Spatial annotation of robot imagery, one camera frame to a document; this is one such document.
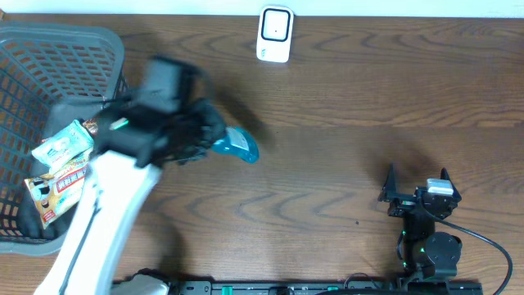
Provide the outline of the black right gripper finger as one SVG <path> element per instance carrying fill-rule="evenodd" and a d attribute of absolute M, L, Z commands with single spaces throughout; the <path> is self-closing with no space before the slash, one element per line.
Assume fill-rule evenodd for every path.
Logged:
<path fill-rule="evenodd" d="M 460 202 L 462 200 L 462 196 L 459 193 L 459 191 L 456 189 L 454 183 L 452 182 L 449 173 L 446 168 L 442 168 L 440 171 L 440 179 L 446 181 L 449 186 L 453 189 L 452 197 L 456 202 Z"/>
<path fill-rule="evenodd" d="M 397 183 L 395 178 L 395 167 L 393 164 L 389 165 L 389 170 L 386 176 L 386 181 L 382 186 L 377 200 L 379 202 L 391 202 L 397 194 Z"/>

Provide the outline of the teal mouthwash bottle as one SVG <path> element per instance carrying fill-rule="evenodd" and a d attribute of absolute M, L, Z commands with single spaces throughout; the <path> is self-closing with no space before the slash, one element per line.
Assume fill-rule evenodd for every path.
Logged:
<path fill-rule="evenodd" d="M 254 138 L 241 127 L 227 127 L 226 135 L 216 141 L 211 150 L 230 155 L 253 164 L 259 160 L 259 149 Z"/>

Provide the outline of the red chocolate bar wrapper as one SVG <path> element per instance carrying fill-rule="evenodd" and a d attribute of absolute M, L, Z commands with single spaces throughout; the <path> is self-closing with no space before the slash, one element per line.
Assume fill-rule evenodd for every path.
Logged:
<path fill-rule="evenodd" d="M 89 132 L 90 135 L 93 137 L 97 135 L 98 133 L 98 125 L 97 125 L 97 119 L 91 118 L 88 120 L 85 120 L 82 123 L 82 126 Z"/>

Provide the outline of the light blue wet wipes pack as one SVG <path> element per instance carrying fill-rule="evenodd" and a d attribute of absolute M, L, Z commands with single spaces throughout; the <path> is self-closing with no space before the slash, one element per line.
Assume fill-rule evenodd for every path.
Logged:
<path fill-rule="evenodd" d="M 91 148 L 93 143 L 89 132 L 78 120 L 73 120 L 31 153 L 36 160 L 49 168 L 50 174 L 55 174 L 68 161 Z"/>

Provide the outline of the yellow snack chips bag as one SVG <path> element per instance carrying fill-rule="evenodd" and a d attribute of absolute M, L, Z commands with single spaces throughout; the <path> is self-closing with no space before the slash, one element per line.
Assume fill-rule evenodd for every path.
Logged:
<path fill-rule="evenodd" d="M 55 174 L 44 174 L 24 180 L 44 229 L 81 198 L 92 151 L 89 148 L 80 153 L 66 162 Z"/>

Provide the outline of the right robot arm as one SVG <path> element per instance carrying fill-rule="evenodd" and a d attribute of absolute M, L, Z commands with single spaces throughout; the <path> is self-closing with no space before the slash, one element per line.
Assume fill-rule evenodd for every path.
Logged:
<path fill-rule="evenodd" d="M 403 220 L 397 256 L 409 276 L 440 280 L 457 275 L 462 241 L 436 231 L 436 222 L 450 216 L 462 200 L 447 170 L 443 169 L 438 179 L 428 179 L 426 185 L 408 194 L 397 190 L 395 168 L 390 166 L 377 200 L 389 204 L 389 216 Z"/>

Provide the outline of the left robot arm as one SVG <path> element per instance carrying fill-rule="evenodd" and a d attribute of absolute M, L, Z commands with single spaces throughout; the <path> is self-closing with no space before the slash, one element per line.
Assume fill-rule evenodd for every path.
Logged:
<path fill-rule="evenodd" d="M 130 230 L 164 165 L 201 159 L 225 134 L 224 120 L 204 98 L 172 111 L 113 103 L 99 112 L 97 125 L 82 197 L 37 294 L 108 294 Z"/>

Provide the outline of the grey plastic mesh basket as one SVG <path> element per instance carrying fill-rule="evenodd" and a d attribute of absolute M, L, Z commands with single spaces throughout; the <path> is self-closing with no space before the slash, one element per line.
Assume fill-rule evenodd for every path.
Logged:
<path fill-rule="evenodd" d="M 60 249 L 75 211 L 42 226 L 24 181 L 49 169 L 32 151 L 124 92 L 123 66 L 124 45 L 108 29 L 1 24 L 2 253 L 46 256 Z"/>

